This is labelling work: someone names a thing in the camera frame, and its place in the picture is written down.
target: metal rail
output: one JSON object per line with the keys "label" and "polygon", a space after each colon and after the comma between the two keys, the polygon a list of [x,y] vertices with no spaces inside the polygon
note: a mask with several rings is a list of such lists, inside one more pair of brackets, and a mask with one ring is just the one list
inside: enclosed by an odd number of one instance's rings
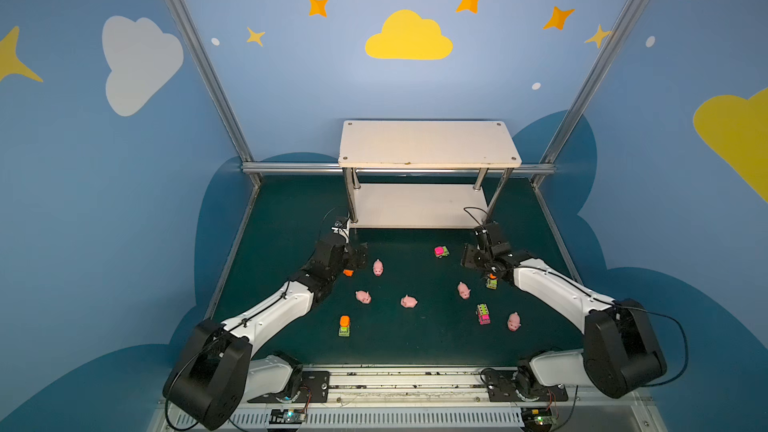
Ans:
{"label": "metal rail", "polygon": [[[283,174],[318,174],[341,175],[342,168],[334,162],[244,162],[246,174],[283,173]],[[357,168],[358,174],[478,174],[479,168]],[[490,168],[488,173],[502,174],[503,168]],[[552,164],[522,164],[512,170],[513,176],[548,176],[554,173]]]}

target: dark green mat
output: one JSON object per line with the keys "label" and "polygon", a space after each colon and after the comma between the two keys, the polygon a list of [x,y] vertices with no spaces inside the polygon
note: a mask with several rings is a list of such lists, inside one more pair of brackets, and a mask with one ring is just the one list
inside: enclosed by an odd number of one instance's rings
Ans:
{"label": "dark green mat", "polygon": [[[434,177],[410,181],[464,182]],[[497,183],[485,180],[487,197]],[[345,205],[338,176],[267,177],[214,319],[232,317],[274,293],[312,253],[322,216]],[[329,230],[332,216],[345,214],[344,208],[334,211],[322,232]],[[528,180],[509,181],[494,218],[514,247],[568,273]],[[368,242],[370,265],[380,258],[383,275],[376,277],[370,268],[352,277],[341,275],[327,300],[275,335],[256,358],[282,350],[315,364],[514,365],[541,350],[581,347],[581,333],[549,306],[504,282],[495,291],[486,289],[478,273],[463,268],[462,250],[472,240],[469,230],[353,230],[352,242]],[[432,250],[437,245],[446,245],[451,254],[436,258]],[[459,281],[472,290],[468,300],[458,296]],[[355,299],[358,290],[370,292],[370,304]],[[418,300],[415,308],[400,306],[405,294]],[[488,325],[478,323],[475,308],[480,303],[488,304]],[[515,332],[506,326],[512,312],[522,320]],[[348,338],[338,336],[342,315],[351,318]]]}

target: white robot arm segment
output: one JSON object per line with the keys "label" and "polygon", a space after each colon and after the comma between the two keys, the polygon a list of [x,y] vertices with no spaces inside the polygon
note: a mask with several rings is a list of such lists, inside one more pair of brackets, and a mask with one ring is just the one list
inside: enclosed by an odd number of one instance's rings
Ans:
{"label": "white robot arm segment", "polygon": [[613,298],[598,294],[556,272],[539,258],[530,258],[514,269],[514,284],[559,312],[584,333],[584,317],[590,311],[610,307]]}
{"label": "white robot arm segment", "polygon": [[274,334],[310,311],[313,295],[306,285],[289,281],[262,302],[222,324],[232,335],[248,339],[253,357]]}

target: black mounting plate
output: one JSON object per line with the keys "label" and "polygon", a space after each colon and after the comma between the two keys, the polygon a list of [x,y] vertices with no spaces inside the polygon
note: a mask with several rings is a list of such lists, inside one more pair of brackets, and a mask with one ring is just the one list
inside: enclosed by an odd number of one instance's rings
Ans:
{"label": "black mounting plate", "polygon": [[[324,404],[328,401],[328,379],[331,374],[327,370],[304,370],[301,373],[301,383],[312,391],[312,404]],[[305,404],[307,390],[299,389],[299,395],[291,402],[292,404]],[[275,394],[261,395],[248,400],[249,404],[277,404],[280,403]]]}

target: toy truck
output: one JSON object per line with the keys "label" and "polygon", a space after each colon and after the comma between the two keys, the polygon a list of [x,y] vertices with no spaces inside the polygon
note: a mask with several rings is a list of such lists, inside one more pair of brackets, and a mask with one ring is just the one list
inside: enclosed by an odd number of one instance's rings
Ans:
{"label": "toy truck", "polygon": [[488,306],[486,304],[478,304],[478,321],[480,321],[480,325],[491,323],[491,316],[488,314]]}

